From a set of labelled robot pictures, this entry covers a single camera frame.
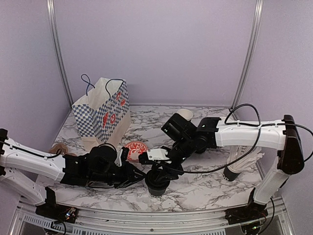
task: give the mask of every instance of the table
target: table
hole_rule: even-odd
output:
[[[180,108],[194,113],[192,122],[197,125],[204,117],[227,116],[228,109],[213,107],[178,106],[131,106],[132,123],[118,149],[130,141],[142,141],[148,148],[171,147],[173,141],[162,131],[162,125]],[[65,121],[55,143],[65,143],[69,152],[85,154],[73,113]],[[228,148],[207,150],[194,154],[183,163],[185,170],[212,170],[226,163]],[[139,169],[148,170],[148,166]],[[223,170],[211,174],[184,174],[172,181],[162,197],[152,197],[144,181],[128,188],[94,189],[69,185],[39,176],[37,183],[49,186],[56,193],[58,203],[77,207],[104,209],[122,212],[189,212],[228,208],[247,203],[253,187],[261,181],[256,166],[245,171],[233,181],[223,178]]]

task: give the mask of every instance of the white cup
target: white cup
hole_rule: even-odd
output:
[[[194,114],[189,109],[179,109],[176,113],[181,115],[187,121],[190,121],[194,116]]]

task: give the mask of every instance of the metal grate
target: metal grate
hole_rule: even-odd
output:
[[[53,224],[52,223],[53,220],[39,217],[37,215],[31,215],[31,214],[25,213],[23,221],[39,226],[39,227],[43,227],[45,229],[50,229],[56,232],[64,231],[62,224]],[[127,233],[112,233],[112,232],[105,232],[105,231],[102,232],[99,230],[78,227],[75,224],[67,224],[67,234],[68,235],[134,235],[134,234],[127,234]],[[180,234],[180,235],[226,235],[226,232],[225,232],[225,229],[219,229],[219,230],[213,230],[213,231],[208,231],[208,232],[188,233],[188,234]]]

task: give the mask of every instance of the red logo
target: red logo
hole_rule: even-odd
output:
[[[122,92],[117,93],[116,100],[119,100],[122,95]]]
[[[121,106],[123,106],[125,103],[126,103],[126,100],[125,100],[125,99],[122,99],[122,101],[121,101]]]
[[[107,120],[108,120],[108,116],[109,116],[109,113],[107,112],[106,114],[104,114],[103,116],[103,128],[106,126],[107,124]]]
[[[116,115],[112,114],[111,118],[110,118],[110,123],[113,124],[115,123],[115,119],[116,119]]]

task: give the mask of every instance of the gray wall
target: gray wall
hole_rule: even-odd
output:
[[[46,1],[0,1],[0,128],[25,145],[48,150],[69,107],[58,71]],[[0,187],[0,234],[19,196]]]
[[[266,0],[260,34],[241,102],[254,104],[263,120],[291,114],[295,121],[313,129],[313,2]],[[248,109],[241,120],[254,119]],[[312,137],[301,132],[305,156]],[[272,151],[262,164],[272,165]],[[292,176],[282,189],[296,235],[312,234],[313,159]]]
[[[87,73],[128,81],[132,104],[231,106],[254,0],[55,0],[74,100]]]

